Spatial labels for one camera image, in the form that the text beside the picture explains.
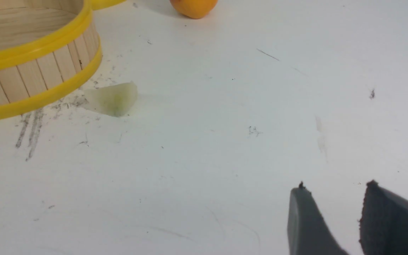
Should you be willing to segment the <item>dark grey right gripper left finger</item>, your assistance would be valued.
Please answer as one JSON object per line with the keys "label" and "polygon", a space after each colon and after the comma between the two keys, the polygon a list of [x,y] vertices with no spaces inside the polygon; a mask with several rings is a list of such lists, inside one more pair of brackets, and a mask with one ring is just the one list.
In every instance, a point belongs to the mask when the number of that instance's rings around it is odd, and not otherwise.
{"label": "dark grey right gripper left finger", "polygon": [[303,182],[291,189],[288,212],[290,255],[346,255],[327,227]]}

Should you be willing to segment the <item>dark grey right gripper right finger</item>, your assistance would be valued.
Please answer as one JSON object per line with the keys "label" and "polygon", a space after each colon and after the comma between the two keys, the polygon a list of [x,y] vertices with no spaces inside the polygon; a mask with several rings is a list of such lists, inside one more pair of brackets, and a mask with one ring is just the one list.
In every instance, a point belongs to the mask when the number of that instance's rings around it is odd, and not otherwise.
{"label": "dark grey right gripper right finger", "polygon": [[408,200],[368,182],[359,235],[365,255],[408,255]]}

